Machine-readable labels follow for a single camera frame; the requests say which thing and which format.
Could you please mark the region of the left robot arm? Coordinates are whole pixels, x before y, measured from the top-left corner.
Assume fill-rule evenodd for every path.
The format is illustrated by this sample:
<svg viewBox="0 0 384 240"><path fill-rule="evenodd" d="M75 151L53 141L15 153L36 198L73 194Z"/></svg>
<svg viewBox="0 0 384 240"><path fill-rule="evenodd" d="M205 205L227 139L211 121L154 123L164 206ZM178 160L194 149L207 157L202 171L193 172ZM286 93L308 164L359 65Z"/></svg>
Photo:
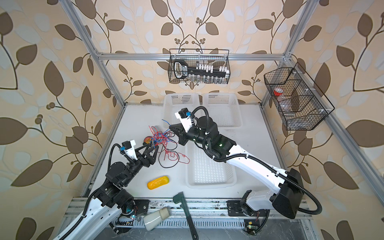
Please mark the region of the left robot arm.
<svg viewBox="0 0 384 240"><path fill-rule="evenodd" d="M134 146L134 141L113 144L105 181L89 195L83 211L56 240L93 240L120 215L137 214L135 199L125 187L143 167L155 164L159 147L146 143L137 149Z"/></svg>

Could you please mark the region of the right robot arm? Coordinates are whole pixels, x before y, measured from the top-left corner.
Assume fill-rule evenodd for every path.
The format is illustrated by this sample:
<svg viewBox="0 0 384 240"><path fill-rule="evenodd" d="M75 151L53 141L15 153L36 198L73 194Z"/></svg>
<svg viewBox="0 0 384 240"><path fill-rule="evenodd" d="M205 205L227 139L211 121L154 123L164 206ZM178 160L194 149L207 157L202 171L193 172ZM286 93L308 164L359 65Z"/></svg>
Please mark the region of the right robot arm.
<svg viewBox="0 0 384 240"><path fill-rule="evenodd" d="M237 167L268 187L263 194L246 191L240 201L244 215L253 216L259 210L274 209L282 216L294 219L297 212L319 215L323 211L320 201L304 188L298 171L272 166L220 134L207 108L199 106L193 111L183 108L175 116L180 123L169 129L179 138L180 145L194 142L211 160Z"/></svg>

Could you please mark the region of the yellow plastic corn toy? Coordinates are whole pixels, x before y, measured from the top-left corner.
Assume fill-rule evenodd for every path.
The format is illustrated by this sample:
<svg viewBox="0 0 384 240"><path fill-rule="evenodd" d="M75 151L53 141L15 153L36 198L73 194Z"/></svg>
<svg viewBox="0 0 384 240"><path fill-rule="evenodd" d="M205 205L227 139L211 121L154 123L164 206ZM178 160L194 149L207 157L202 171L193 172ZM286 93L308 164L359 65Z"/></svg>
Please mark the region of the yellow plastic corn toy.
<svg viewBox="0 0 384 240"><path fill-rule="evenodd" d="M147 183L147 188L149 190L154 190L156 188L159 188L161 186L167 185L170 182L169 178L167 176L162 176L157 179L154 179Z"/></svg>

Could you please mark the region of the white basket back left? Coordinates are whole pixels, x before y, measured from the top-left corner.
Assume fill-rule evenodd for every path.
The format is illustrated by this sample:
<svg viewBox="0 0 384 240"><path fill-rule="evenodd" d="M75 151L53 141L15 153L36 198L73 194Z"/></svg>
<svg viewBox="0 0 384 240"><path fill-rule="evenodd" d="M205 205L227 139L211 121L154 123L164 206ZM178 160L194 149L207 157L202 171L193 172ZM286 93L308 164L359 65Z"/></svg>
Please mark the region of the white basket back left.
<svg viewBox="0 0 384 240"><path fill-rule="evenodd" d="M200 105L199 95L196 93L168 94L165 96L163 104L162 123L165 129L169 125L180 123L175 113L183 108L192 111Z"/></svg>

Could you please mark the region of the white basket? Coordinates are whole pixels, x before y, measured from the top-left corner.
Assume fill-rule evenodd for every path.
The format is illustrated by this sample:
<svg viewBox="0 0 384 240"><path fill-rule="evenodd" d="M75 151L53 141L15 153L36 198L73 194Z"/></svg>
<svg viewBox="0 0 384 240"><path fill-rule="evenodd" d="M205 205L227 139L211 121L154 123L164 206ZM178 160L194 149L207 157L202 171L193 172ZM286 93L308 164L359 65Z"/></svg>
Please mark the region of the white basket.
<svg viewBox="0 0 384 240"><path fill-rule="evenodd" d="M183 108L192 111L200 105L199 95L196 93L168 94L165 96L163 104L162 123L165 129L169 125L180 123L175 113Z"/></svg>
<svg viewBox="0 0 384 240"><path fill-rule="evenodd" d="M243 126L238 98L233 93L203 95L203 106L220 128L235 129Z"/></svg>
<svg viewBox="0 0 384 240"><path fill-rule="evenodd" d="M237 183L235 167L210 159L194 143L186 145L190 163L186 165L186 184L191 189L218 189Z"/></svg>

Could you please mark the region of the white basket front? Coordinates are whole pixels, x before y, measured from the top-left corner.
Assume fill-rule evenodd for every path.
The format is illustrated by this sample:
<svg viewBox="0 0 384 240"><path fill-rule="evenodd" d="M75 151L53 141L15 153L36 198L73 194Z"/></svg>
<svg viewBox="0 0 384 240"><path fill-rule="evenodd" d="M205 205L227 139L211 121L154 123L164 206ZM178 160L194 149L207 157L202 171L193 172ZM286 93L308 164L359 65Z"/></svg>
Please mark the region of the white basket front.
<svg viewBox="0 0 384 240"><path fill-rule="evenodd" d="M237 183L235 167L210 159L194 143L186 145L190 163L186 165L186 184L191 189L218 189Z"/></svg>

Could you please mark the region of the white basket back right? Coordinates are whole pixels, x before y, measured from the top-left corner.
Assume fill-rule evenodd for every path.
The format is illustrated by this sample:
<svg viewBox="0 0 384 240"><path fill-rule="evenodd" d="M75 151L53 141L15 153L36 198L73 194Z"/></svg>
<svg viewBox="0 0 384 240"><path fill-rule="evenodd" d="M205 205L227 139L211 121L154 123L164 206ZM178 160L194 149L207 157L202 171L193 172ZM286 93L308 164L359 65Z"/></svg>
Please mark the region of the white basket back right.
<svg viewBox="0 0 384 240"><path fill-rule="evenodd" d="M238 98L233 93L203 95L203 106L220 128L235 129L243 126Z"/></svg>

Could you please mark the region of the black socket holder tool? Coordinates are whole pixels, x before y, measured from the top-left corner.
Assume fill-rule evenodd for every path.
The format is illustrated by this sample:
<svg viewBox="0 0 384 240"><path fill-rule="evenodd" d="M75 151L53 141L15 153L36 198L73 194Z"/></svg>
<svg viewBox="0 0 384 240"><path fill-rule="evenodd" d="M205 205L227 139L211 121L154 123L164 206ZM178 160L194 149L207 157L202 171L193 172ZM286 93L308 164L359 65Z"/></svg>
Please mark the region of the black socket holder tool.
<svg viewBox="0 0 384 240"><path fill-rule="evenodd" d="M228 79L230 77L230 70L227 67L220 66L219 69L215 69L213 65L188 65L184 60L175 60L172 65L172 71L176 78L185 79L188 77L197 78L203 77L208 79L210 78L223 78Z"/></svg>

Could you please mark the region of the white plastic bottle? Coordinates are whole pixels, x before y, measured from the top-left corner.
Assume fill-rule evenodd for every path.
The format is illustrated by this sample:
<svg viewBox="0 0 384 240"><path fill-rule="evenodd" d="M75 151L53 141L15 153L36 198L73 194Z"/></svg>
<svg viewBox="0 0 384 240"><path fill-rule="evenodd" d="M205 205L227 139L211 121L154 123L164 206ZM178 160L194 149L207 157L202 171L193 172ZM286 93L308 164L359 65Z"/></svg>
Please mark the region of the white plastic bottle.
<svg viewBox="0 0 384 240"><path fill-rule="evenodd" d="M153 230L156 226L162 223L170 216L169 209L164 207L156 212L146 215L143 218L144 225L147 231Z"/></svg>

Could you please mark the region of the green handled wrench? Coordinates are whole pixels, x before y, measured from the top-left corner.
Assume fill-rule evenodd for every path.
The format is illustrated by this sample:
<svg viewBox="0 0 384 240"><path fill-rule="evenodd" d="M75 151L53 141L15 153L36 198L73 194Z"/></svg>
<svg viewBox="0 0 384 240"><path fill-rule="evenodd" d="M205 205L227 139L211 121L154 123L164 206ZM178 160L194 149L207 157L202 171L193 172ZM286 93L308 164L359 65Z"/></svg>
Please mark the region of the green handled wrench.
<svg viewBox="0 0 384 240"><path fill-rule="evenodd" d="M187 220L187 223L188 223L191 235L192 235L192 239L198 240L199 239L198 232L195 228L194 222L192 220L192 216L189 212L189 208L188 208L184 193L179 192L178 194L173 196L173 202L174 202L174 204L180 204L180 207L184 210L184 213L186 215L186 220Z"/></svg>

